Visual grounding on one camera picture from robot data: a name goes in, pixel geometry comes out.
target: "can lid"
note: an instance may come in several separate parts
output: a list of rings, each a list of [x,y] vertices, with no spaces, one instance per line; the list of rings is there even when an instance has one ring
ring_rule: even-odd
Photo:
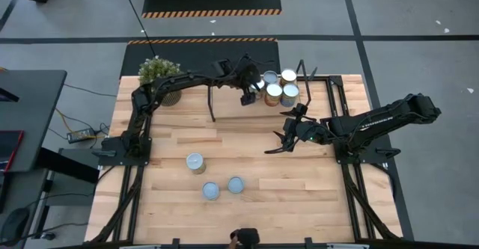
[[[272,70],[268,70],[263,74],[263,78],[268,84],[276,83],[278,81],[278,74]]]
[[[203,156],[199,153],[190,153],[186,157],[186,165],[190,170],[197,170],[203,164]]]
[[[285,69],[281,72],[281,77],[286,81],[292,82],[296,80],[296,73],[294,72],[294,70]]]
[[[271,96],[280,96],[283,93],[283,88],[279,84],[268,84],[266,92]]]
[[[230,179],[230,182],[228,182],[228,190],[231,191],[231,193],[241,193],[244,188],[245,185],[239,177],[233,177]]]
[[[299,94],[299,89],[295,84],[286,84],[283,91],[286,96],[298,96]]]
[[[207,182],[203,185],[203,195],[208,200],[215,200],[219,195],[219,187],[215,182]]]
[[[261,88],[264,87],[264,81],[261,80],[261,81],[257,82],[256,85],[261,89]],[[256,89],[256,88],[254,87],[254,85],[252,85],[252,84],[251,84],[249,87],[251,87],[252,89]]]

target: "power strip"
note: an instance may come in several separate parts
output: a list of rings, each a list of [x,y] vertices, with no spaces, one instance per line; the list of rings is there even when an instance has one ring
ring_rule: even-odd
[[[82,129],[75,132],[67,133],[67,139],[69,144],[74,144],[80,141],[91,140],[91,136],[95,136],[93,129]]]

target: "green plant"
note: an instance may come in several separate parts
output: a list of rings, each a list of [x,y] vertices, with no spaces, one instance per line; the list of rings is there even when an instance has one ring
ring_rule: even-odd
[[[140,84],[147,84],[153,82],[157,77],[169,77],[181,73],[180,65],[175,64],[158,55],[153,59],[146,59],[140,64]]]

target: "potted plant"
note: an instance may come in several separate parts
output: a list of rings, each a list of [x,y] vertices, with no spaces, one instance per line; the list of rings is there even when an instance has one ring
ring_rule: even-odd
[[[180,65],[175,64],[163,58],[159,58],[158,55],[153,59],[148,59],[140,64],[140,85],[153,82],[158,77],[175,76],[181,73]],[[173,106],[177,104],[181,99],[181,90],[166,94],[163,98],[163,106]]]

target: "black mat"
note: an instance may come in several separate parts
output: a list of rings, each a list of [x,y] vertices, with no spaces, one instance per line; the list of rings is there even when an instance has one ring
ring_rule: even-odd
[[[281,0],[144,0],[144,18],[274,15]]]
[[[214,61],[229,59],[238,61],[245,53],[259,62],[274,61],[267,65],[258,65],[263,73],[267,70],[280,71],[278,43],[274,38],[200,38],[179,40],[152,40],[155,53],[164,59],[181,64],[183,71],[214,75],[211,63]],[[122,76],[137,76],[140,64],[146,58],[152,58],[150,46],[146,40],[131,41],[126,47]]]

